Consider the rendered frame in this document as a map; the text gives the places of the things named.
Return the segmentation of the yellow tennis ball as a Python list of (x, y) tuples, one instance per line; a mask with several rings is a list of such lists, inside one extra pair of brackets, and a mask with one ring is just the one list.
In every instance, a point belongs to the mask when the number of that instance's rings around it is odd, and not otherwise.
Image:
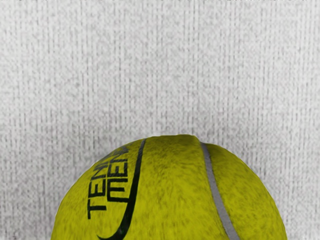
[(193, 135), (125, 144), (62, 199), (50, 240), (288, 240), (260, 178)]

